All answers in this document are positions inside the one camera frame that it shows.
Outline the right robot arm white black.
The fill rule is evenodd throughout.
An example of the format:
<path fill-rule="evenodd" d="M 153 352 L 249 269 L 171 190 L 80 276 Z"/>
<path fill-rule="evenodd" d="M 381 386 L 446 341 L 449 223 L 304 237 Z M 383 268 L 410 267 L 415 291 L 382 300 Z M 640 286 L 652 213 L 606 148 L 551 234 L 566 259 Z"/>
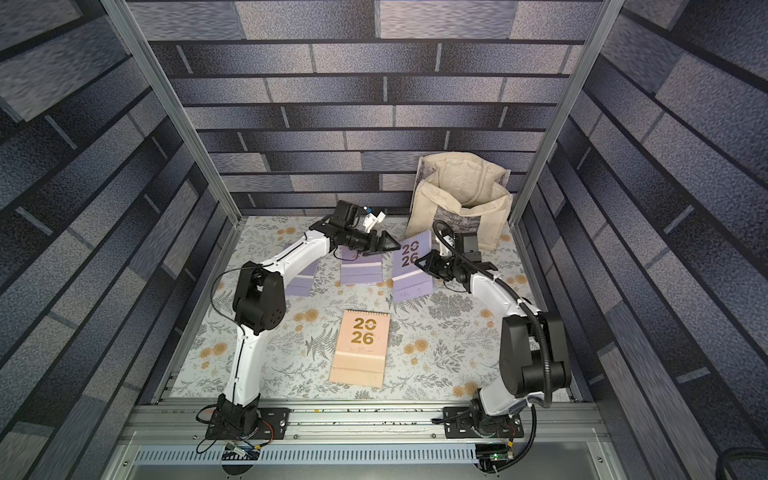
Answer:
<path fill-rule="evenodd" d="M 550 407 L 553 393 L 572 379 L 563 321 L 503 281 L 497 267 L 482 260 L 476 234 L 456 233 L 440 220 L 432 229 L 441 248 L 416 266 L 444 283 L 460 284 L 501 320 L 498 378 L 476 391 L 464 416 L 478 429 L 525 408 Z"/>

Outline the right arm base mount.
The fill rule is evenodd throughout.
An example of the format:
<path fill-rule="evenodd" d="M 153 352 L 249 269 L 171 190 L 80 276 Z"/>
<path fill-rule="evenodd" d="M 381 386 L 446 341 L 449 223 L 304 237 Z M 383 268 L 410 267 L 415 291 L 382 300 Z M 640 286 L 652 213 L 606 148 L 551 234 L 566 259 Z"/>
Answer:
<path fill-rule="evenodd" d="M 488 416 L 473 406 L 444 407 L 432 423 L 444 428 L 449 439 L 517 439 L 525 436 L 518 414 Z"/>

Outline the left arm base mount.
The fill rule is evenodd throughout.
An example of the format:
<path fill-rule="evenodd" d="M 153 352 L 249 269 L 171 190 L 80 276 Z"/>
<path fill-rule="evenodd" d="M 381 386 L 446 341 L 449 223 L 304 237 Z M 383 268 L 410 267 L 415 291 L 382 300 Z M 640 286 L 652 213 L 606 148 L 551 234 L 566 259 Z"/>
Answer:
<path fill-rule="evenodd" d="M 216 410 L 206 428 L 206 440 L 283 440 L 291 410 L 258 408 L 230 421 Z"/>

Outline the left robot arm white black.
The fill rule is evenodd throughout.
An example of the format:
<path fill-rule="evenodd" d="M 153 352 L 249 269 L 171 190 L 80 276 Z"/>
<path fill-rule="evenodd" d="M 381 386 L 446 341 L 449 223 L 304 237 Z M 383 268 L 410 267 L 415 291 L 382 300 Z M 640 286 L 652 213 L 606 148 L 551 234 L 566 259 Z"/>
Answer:
<path fill-rule="evenodd" d="M 369 207 L 340 201 L 333 213 L 314 222 L 297 241 L 269 259 L 248 261 L 237 270 L 232 310 L 239 331 L 234 366 L 222 392 L 229 403 L 245 407 L 260 396 L 267 332 L 275 329 L 287 312 L 285 287 L 339 247 L 362 256 L 399 249 L 400 243 L 393 236 L 376 230 L 385 218 L 383 212 L 375 214 Z"/>

